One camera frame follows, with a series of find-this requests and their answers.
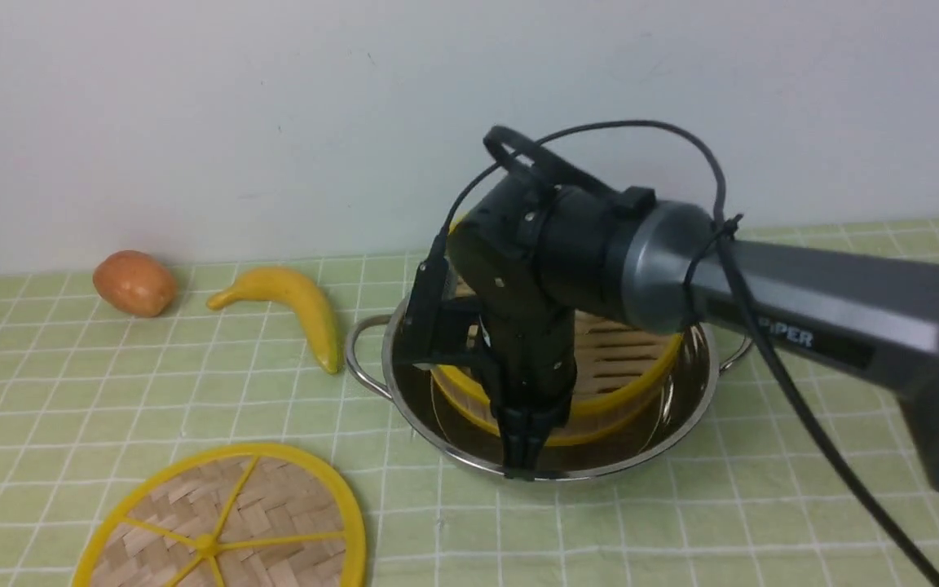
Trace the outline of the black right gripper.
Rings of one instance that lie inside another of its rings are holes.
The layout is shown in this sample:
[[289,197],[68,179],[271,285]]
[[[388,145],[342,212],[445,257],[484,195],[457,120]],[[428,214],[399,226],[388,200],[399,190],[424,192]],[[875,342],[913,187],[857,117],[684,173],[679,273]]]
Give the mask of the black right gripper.
[[499,428],[507,479],[564,480],[540,467],[545,443],[569,420],[577,378],[574,316],[566,308],[482,309],[478,375]]

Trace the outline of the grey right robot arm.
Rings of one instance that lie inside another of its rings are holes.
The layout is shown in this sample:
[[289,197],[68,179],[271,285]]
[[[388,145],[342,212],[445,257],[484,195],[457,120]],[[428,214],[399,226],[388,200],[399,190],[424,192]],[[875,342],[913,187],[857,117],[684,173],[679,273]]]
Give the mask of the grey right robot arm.
[[500,365],[486,390],[529,406],[569,394],[575,311],[652,333],[697,322],[748,333],[733,264],[753,342],[890,391],[939,491],[939,264],[736,241],[649,188],[510,176],[455,224],[447,256]]

